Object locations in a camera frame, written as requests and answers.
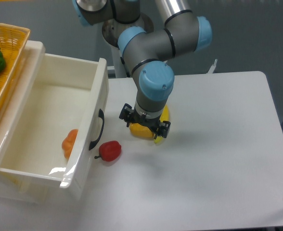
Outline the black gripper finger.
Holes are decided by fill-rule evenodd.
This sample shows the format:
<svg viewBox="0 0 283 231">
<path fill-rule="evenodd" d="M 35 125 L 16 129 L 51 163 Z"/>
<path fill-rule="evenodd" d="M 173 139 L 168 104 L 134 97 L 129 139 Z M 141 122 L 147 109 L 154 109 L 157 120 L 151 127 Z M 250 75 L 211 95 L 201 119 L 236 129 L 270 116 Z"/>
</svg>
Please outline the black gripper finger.
<svg viewBox="0 0 283 231">
<path fill-rule="evenodd" d="M 127 128 L 134 122 L 134 109 L 129 104 L 124 104 L 119 118 L 126 122 Z"/>
<path fill-rule="evenodd" d="M 152 132 L 154 133 L 154 139 L 158 137 L 166 138 L 169 133 L 171 122 L 170 121 L 163 121 L 160 120 L 156 122 L 154 126 L 152 126 Z"/>
</svg>

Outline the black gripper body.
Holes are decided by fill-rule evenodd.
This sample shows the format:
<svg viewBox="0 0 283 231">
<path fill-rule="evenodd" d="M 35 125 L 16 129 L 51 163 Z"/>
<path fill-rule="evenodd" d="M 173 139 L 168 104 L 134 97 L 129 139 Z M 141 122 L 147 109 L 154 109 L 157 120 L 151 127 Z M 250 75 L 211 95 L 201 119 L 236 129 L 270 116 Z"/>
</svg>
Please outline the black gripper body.
<svg viewBox="0 0 283 231">
<path fill-rule="evenodd" d="M 146 111 L 139 111 L 137 108 L 135 108 L 132 124 L 139 124 L 149 128 L 152 132 L 155 132 L 160 124 L 160 116 L 161 111 L 156 113 L 147 113 Z"/>
</svg>

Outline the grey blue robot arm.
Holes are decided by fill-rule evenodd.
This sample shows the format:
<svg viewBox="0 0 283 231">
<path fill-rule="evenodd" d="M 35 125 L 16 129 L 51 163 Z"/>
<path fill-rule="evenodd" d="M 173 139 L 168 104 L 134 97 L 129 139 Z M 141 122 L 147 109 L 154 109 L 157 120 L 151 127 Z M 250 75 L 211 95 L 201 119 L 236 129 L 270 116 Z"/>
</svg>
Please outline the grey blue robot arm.
<svg viewBox="0 0 283 231">
<path fill-rule="evenodd" d="M 210 22 L 195 16 L 186 0 L 158 0 L 164 28 L 147 32 L 138 0 L 75 0 L 85 25 L 112 23 L 110 44 L 118 48 L 137 87 L 134 106 L 125 104 L 120 119 L 147 127 L 154 137 L 166 138 L 170 122 L 161 120 L 173 90 L 175 75 L 167 61 L 206 48 L 212 42 Z"/>
</svg>

